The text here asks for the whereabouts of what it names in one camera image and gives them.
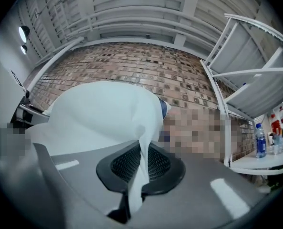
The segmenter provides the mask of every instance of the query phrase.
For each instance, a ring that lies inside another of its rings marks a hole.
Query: blue label
[[[167,104],[162,99],[159,98],[159,100],[162,107],[162,119],[164,119],[167,115]]]
[[[264,138],[257,139],[257,153],[264,153],[266,151],[266,142]]]

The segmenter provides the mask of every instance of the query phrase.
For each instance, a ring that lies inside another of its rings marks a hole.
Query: white fabric
[[[27,134],[51,156],[139,140],[141,163],[129,184],[130,212],[136,212],[142,205],[141,188],[149,183],[148,146],[158,141],[163,124],[158,97],[126,83],[87,83],[64,92],[47,111],[49,121],[29,128]]]
[[[171,110],[171,105],[169,103],[167,103],[166,101],[164,101],[167,105],[167,113],[169,112],[169,110]],[[44,110],[42,113],[47,115],[47,116],[50,116],[51,115],[51,111],[52,111],[52,108],[54,107],[54,104],[55,104],[55,101],[48,107],[47,110]]]

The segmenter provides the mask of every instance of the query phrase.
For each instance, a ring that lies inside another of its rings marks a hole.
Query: brick wall
[[[40,68],[37,67],[31,73],[25,86]],[[61,93],[71,87],[96,81],[134,84],[155,93],[173,106],[166,122],[173,122],[178,129],[187,126],[182,120],[176,121],[178,119],[176,116],[187,116],[183,115],[183,111],[188,113],[190,110],[199,110],[207,113],[206,115],[219,116],[213,89],[197,57],[179,50],[145,43],[103,43],[69,52],[38,81],[31,93],[31,103],[45,110]],[[231,89],[223,83],[220,82],[219,86],[224,97],[232,94]],[[200,137],[206,136],[204,132],[208,134],[210,126],[215,126],[213,130],[220,131],[217,128],[219,124],[216,117],[212,120],[208,118],[205,124],[202,122],[194,125],[189,130],[202,131],[198,134],[198,146],[202,146],[200,152],[206,152],[206,146],[210,150],[209,146],[211,146],[202,144],[208,140]],[[234,126],[232,146],[236,159],[251,149],[252,137],[247,121],[232,116],[232,126]],[[222,149],[223,144],[220,143],[219,138],[214,143],[213,146]]]

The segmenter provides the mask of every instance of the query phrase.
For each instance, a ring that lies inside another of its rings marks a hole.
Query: shelf
[[[250,34],[242,25],[236,23],[209,67],[215,73],[221,74],[261,69],[265,63],[266,60],[263,58]],[[226,76],[225,78],[235,85],[236,88],[240,88],[252,77],[251,75],[239,75],[232,77]]]
[[[231,168],[261,169],[283,165],[283,152],[278,155],[267,154],[263,158],[256,158],[255,152],[232,162]]]
[[[250,19],[250,18],[247,18],[247,17],[244,17],[244,16],[240,16],[240,15],[228,14],[228,13],[225,13],[224,15],[225,15],[226,18],[235,19],[237,21],[243,21],[243,22],[248,23],[252,26],[255,26],[255,27],[265,31],[266,33],[269,33],[270,35],[277,38],[278,40],[280,40],[283,43],[283,35],[279,31],[275,30],[273,27],[268,26],[267,24],[264,24],[260,21],[253,20],[253,19]]]
[[[282,169],[242,169],[242,168],[232,168],[231,170],[240,174],[248,174],[255,176],[275,176],[283,174]]]
[[[278,48],[262,69],[283,68],[283,48]],[[283,101],[283,74],[256,74],[225,102],[253,119]]]

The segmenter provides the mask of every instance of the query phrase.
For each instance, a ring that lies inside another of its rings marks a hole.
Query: ceiling light
[[[23,54],[25,55],[26,52],[27,52],[27,47],[25,45],[22,45],[21,50],[22,50]]]
[[[29,33],[30,29],[26,25],[22,25],[19,27],[19,34],[24,43],[26,43]]]

